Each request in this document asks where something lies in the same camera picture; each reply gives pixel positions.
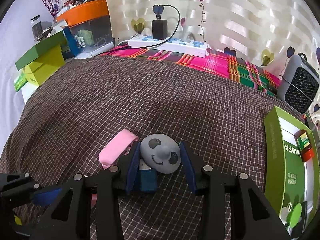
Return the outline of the white round panda holder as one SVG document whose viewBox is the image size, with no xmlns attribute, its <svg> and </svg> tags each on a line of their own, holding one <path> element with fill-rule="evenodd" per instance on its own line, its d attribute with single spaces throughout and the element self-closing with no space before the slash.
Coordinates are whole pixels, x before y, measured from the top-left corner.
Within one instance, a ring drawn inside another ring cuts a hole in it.
<svg viewBox="0 0 320 240">
<path fill-rule="evenodd" d="M 159 173 L 174 173 L 181 164 L 180 148 L 171 137 L 152 134 L 140 144 L 140 155 L 145 163 Z"/>
</svg>

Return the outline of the blue carton box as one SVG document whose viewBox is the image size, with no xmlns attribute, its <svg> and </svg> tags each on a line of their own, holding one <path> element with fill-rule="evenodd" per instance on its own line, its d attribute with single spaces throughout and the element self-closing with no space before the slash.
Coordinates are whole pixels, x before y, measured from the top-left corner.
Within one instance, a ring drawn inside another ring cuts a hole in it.
<svg viewBox="0 0 320 240">
<path fill-rule="evenodd" d="M 66 44 L 61 45 L 61 53 L 63 58 L 66 60 L 78 56 L 80 54 L 80 49 L 77 45 L 74 35 L 71 33 L 68 26 L 63 27 L 62 30 L 66 39 Z"/>
</svg>

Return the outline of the green white cardboard box tray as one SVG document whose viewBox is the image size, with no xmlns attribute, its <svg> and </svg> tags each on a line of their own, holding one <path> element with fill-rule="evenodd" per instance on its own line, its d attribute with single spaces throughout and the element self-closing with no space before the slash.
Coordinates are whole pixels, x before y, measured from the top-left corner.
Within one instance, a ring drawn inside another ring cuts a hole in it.
<svg viewBox="0 0 320 240">
<path fill-rule="evenodd" d="M 288 202 L 308 202 L 306 217 L 294 228 L 287 228 L 291 239 L 299 239 L 313 220 L 319 204 L 319 160 L 313 132 L 291 114 L 275 106 L 264 118 L 266 136 L 265 197 L 280 216 Z M 315 156 L 303 162 L 295 134 L 306 130 Z"/>
</svg>

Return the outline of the orange lid storage bin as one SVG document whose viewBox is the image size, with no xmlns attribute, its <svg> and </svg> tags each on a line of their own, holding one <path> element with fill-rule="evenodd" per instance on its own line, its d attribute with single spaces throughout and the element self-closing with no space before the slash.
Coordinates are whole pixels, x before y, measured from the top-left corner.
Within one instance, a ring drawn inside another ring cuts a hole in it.
<svg viewBox="0 0 320 240">
<path fill-rule="evenodd" d="M 114 48 L 110 15 L 106 0 L 77 5 L 57 17 L 66 22 L 80 49 L 76 57 L 85 59 Z"/>
</svg>

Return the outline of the colourful plaid cloth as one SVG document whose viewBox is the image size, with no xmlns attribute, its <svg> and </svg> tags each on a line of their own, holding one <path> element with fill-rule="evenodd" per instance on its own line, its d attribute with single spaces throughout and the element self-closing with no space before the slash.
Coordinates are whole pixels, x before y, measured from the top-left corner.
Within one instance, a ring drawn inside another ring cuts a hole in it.
<svg viewBox="0 0 320 240">
<path fill-rule="evenodd" d="M 244 59 L 225 54 L 213 49 L 208 50 L 208 55 L 198 57 L 189 54 L 157 49 L 126 49 L 119 46 L 106 52 L 104 55 L 128 57 L 132 59 L 168 61 L 182 67 L 193 68 L 220 77 L 225 77 L 247 87 L 259 90 L 274 96 L 268 86 L 278 88 L 280 79 L 261 67 L 256 66 Z"/>
</svg>

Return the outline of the small green packet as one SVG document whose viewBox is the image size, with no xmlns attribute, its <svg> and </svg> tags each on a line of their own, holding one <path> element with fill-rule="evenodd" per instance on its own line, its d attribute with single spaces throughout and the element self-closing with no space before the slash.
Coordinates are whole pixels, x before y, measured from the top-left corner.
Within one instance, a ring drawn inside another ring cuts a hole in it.
<svg viewBox="0 0 320 240">
<path fill-rule="evenodd" d="M 15 92 L 18 92 L 26 83 L 27 83 L 26 75 L 23 71 L 18 71 L 14 75 L 14 89 Z"/>
</svg>

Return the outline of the grey desktop fan heater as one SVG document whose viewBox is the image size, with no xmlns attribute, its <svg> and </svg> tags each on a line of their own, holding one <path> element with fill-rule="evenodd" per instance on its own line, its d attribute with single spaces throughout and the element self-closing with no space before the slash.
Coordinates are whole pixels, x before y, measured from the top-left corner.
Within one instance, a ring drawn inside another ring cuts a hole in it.
<svg viewBox="0 0 320 240">
<path fill-rule="evenodd" d="M 277 98 L 300 114 L 307 112 L 319 90 L 319 74 L 307 61 L 306 55 L 292 55 L 288 61 Z"/>
</svg>

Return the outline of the brown checked tablecloth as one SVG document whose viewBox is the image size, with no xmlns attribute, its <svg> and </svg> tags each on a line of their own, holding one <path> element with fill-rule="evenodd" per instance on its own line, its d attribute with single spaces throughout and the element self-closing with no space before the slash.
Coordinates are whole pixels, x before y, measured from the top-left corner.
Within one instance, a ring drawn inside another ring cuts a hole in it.
<svg viewBox="0 0 320 240">
<path fill-rule="evenodd" d="M 222 173 L 246 172 L 263 189 L 264 118 L 274 96 L 172 62 L 118 56 L 73 60 L 27 101 L 1 156 L 1 172 L 29 172 L 42 186 L 98 173 L 100 151 L 122 130 L 186 141 Z"/>
</svg>

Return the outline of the red capped small bottle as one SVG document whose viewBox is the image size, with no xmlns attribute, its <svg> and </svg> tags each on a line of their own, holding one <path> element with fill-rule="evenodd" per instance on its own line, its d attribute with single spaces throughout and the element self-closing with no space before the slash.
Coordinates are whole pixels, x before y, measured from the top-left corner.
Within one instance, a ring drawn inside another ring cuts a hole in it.
<svg viewBox="0 0 320 240">
<path fill-rule="evenodd" d="M 295 134 L 296 144 L 299 149 L 302 161 L 305 163 L 312 159 L 315 154 L 307 131 L 302 129 Z"/>
</svg>

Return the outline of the heart pattern curtain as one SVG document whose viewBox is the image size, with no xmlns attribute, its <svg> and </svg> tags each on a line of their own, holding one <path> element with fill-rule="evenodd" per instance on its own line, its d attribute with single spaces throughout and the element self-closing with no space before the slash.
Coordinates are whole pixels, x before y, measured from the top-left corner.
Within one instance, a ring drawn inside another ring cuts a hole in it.
<svg viewBox="0 0 320 240">
<path fill-rule="evenodd" d="M 168 32 L 244 59 L 280 80 L 292 55 L 319 69 L 319 22 L 304 0 L 107 0 L 117 43 L 151 35 L 154 5 Z"/>
</svg>

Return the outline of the black charger plug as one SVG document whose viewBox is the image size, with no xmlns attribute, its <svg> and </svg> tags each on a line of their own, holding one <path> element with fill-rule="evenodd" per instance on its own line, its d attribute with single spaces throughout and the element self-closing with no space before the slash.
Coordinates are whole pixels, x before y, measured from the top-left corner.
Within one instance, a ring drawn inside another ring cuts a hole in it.
<svg viewBox="0 0 320 240">
<path fill-rule="evenodd" d="M 161 19 L 160 15 L 156 15 L 156 19 L 152 21 L 152 37 L 156 40 L 168 37 L 168 21 Z"/>
</svg>

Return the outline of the blue usb card reader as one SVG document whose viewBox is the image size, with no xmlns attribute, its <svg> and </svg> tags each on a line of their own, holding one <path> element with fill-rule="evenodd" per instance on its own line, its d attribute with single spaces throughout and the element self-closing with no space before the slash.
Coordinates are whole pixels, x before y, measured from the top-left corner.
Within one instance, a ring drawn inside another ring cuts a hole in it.
<svg viewBox="0 0 320 240">
<path fill-rule="evenodd" d="M 158 189 L 157 172 L 143 159 L 139 160 L 139 188 L 142 192 L 155 192 Z"/>
</svg>

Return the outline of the white power strip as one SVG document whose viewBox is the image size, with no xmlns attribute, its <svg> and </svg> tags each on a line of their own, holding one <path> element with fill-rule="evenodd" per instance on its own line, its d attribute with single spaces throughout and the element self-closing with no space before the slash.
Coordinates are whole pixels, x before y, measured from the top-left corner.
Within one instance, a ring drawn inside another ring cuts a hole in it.
<svg viewBox="0 0 320 240">
<path fill-rule="evenodd" d="M 166 50 L 182 54 L 189 54 L 198 57 L 209 55 L 208 44 L 198 41 L 183 41 L 180 38 L 171 38 L 165 43 L 164 40 L 153 39 L 152 36 L 139 35 L 128 40 L 128 45 L 132 48 L 151 48 Z"/>
</svg>

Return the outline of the yellow green shoe box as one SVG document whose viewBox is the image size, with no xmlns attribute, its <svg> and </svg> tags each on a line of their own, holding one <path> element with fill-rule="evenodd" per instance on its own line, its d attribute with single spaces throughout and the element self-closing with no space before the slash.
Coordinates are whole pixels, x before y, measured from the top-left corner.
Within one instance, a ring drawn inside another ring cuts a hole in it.
<svg viewBox="0 0 320 240">
<path fill-rule="evenodd" d="M 63 31 L 59 31 L 31 47 L 15 66 L 22 70 L 29 83 L 40 86 L 65 64 L 61 45 L 66 43 Z"/>
</svg>

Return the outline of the green white round holder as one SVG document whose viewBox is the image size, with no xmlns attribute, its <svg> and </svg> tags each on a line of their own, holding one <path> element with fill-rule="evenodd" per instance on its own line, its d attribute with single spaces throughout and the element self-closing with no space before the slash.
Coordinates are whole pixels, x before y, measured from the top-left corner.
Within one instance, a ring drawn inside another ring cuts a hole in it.
<svg viewBox="0 0 320 240">
<path fill-rule="evenodd" d="M 287 228 L 294 228 L 306 217 L 308 202 L 293 204 L 288 202 L 280 211 L 280 220 Z"/>
</svg>

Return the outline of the glass jar black lid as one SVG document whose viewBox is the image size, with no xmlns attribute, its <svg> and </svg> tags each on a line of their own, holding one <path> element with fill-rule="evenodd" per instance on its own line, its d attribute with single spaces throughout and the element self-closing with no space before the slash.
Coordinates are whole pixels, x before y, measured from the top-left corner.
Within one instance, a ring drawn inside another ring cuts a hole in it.
<svg viewBox="0 0 320 240">
<path fill-rule="evenodd" d="M 34 36 L 34 41 L 38 42 L 43 39 L 43 28 L 40 20 L 40 15 L 36 15 L 30 20 L 31 29 Z"/>
</svg>

